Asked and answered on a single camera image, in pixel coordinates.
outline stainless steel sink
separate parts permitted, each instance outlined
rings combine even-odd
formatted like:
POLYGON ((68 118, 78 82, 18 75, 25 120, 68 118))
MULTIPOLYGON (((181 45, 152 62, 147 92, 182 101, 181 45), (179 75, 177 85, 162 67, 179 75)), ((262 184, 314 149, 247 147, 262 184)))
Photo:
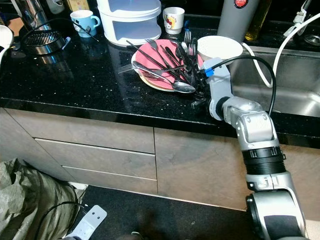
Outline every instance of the stainless steel sink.
MULTIPOLYGON (((252 47, 252 50, 273 66, 278 49, 252 47)), ((264 85, 253 61, 234 61, 229 65, 229 70, 233 94, 256 101, 267 110, 272 90, 264 85)), ((262 70, 266 76, 270 76, 265 67, 262 70)), ((276 81, 275 112, 320 118, 319 52, 284 50, 279 60, 276 81)))

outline gray thermos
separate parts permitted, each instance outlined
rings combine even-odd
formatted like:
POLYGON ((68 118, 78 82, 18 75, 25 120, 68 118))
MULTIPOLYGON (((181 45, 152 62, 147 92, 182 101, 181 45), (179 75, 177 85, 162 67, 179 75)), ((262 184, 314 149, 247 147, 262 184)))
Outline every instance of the gray thermos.
POLYGON ((218 36, 242 43, 260 0, 224 0, 218 36))

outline robotic arm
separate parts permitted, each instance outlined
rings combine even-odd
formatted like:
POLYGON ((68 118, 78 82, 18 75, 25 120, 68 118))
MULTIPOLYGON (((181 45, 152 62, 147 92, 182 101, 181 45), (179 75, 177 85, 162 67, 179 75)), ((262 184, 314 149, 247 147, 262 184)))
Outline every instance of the robotic arm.
MULTIPOLYGON (((212 58, 203 67, 209 69, 220 62, 220 58, 212 58)), ((211 116, 232 125, 237 133, 247 187, 253 191, 246 197, 246 205, 254 232, 265 240, 305 240, 304 214, 272 119, 259 103, 233 96, 225 65, 217 67, 206 82, 211 116)))

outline white cable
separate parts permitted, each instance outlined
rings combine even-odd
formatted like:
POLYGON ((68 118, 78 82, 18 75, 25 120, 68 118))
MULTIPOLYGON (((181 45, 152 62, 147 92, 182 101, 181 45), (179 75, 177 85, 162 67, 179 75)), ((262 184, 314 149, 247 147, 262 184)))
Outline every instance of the white cable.
MULTIPOLYGON (((247 51, 250 53, 251 56, 255 56, 254 51, 252 51, 252 49, 251 49, 247 44, 245 44, 245 43, 243 42, 243 43, 242 43, 242 46, 243 46, 245 49, 247 49, 247 51)), ((269 81, 267 80, 266 76, 265 76, 264 73, 262 72, 262 70, 261 70, 261 68, 260 68, 260 66, 259 66, 259 64, 258 64, 258 61, 257 61, 257 60, 253 60, 253 62, 254 62, 254 65, 255 65, 255 67, 256 67, 256 69, 257 69, 260 77, 262 78, 262 81, 264 82, 264 84, 265 84, 268 88, 272 88, 272 86, 273 86, 272 79, 271 79, 271 81, 270 81, 270 83, 269 83, 269 81)))
MULTIPOLYGON (((276 53, 276 56, 275 56, 275 59, 274 59, 274 62, 273 62, 273 72, 274 72, 274 75, 276 75, 277 73, 277 68, 278 68, 278 63, 279 63, 279 58, 280 58, 280 55, 282 53, 282 51, 284 50, 285 46, 287 45, 287 43, 289 42, 289 40, 297 33, 299 32, 300 29, 302 29, 303 27, 305 27, 306 25, 308 25, 309 23, 313 22, 314 20, 320 18, 320 12, 317 14, 317 15, 314 15, 313 17, 309 18, 307 21, 303 22, 302 24, 300 24, 299 26, 297 26, 296 29, 294 29, 286 38, 285 40, 283 41, 283 43, 281 44, 278 52, 276 53)), ((247 45, 245 44, 244 42, 242 43, 242 46, 250 53, 251 56, 255 56, 254 52, 252 51, 252 49, 247 45)), ((266 79, 266 76, 264 75, 264 73, 262 72, 259 64, 258 64, 258 61, 257 60, 253 60, 254 62, 254 65, 260 75, 260 77, 262 78, 264 84, 268 87, 268 88, 272 88, 273 86, 273 82, 272 80, 269 81, 266 79)))

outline blue mug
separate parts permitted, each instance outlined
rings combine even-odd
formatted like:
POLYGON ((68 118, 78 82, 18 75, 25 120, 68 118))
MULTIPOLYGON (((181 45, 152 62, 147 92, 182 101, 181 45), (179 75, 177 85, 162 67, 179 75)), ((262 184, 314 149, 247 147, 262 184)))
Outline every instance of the blue mug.
MULTIPOLYGON (((97 16, 94 16, 94 13, 90 10, 77 10, 70 14, 71 20, 76 24, 79 24, 86 31, 89 30, 89 33, 94 36, 97 34, 97 27, 101 24, 100 19, 97 16)), ((90 38, 90 35, 87 34, 83 29, 73 24, 74 29, 78 32, 79 36, 82 38, 90 38)))

